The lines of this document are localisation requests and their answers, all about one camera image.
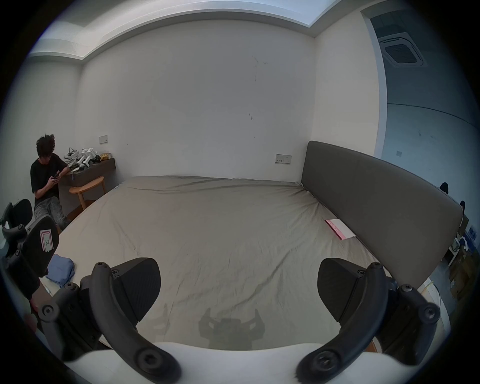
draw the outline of folded blue cloth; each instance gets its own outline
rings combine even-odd
[[[58,256],[57,254],[52,256],[48,264],[47,279],[63,287],[70,281],[74,274],[75,270],[71,259]]]

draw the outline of pink book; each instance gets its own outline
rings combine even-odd
[[[340,219],[331,219],[325,220],[325,222],[330,226],[330,228],[335,232],[335,234],[340,238],[340,240],[350,239],[355,237],[350,228],[348,228]]]

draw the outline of ceiling trim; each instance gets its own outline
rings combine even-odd
[[[144,24],[136,25],[131,29],[121,31],[118,34],[112,36],[107,41],[95,47],[93,50],[88,52],[84,57],[61,53],[61,52],[31,52],[27,56],[27,61],[61,61],[61,62],[75,62],[75,63],[85,63],[104,52],[105,50],[111,48],[118,43],[129,39],[130,37],[139,35],[141,33],[150,31],[152,29],[157,29],[165,27],[168,25],[188,23],[192,21],[202,21],[202,20],[241,20],[241,21],[251,21],[257,23],[264,23],[274,26],[283,27],[290,29],[295,32],[302,33],[310,37],[317,37],[321,32],[327,29],[336,21],[340,20],[342,17],[346,16],[350,12],[354,11],[371,3],[372,0],[337,0],[330,7],[328,7],[317,20],[311,26],[301,25],[297,22],[287,20],[284,18],[279,18],[271,15],[245,12],[245,11],[197,11],[190,12],[181,15],[169,16],[166,18],[151,20]]]

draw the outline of ceiling air conditioner vent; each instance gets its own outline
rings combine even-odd
[[[418,47],[406,32],[378,39],[382,55],[394,67],[426,67],[427,63]]]

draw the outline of black t-shirt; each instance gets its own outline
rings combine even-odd
[[[35,191],[38,191],[39,189],[45,187],[48,179],[50,179],[50,176],[55,177],[57,171],[62,172],[62,170],[66,166],[67,164],[65,164],[65,162],[54,153],[52,153],[50,161],[46,165],[40,164],[38,159],[35,160],[30,167],[30,181],[32,182],[32,193],[35,193]],[[58,200],[60,200],[58,184],[54,185],[51,189],[47,191],[46,194],[44,194],[39,199],[36,198],[35,207],[42,200],[54,196],[56,196]]]

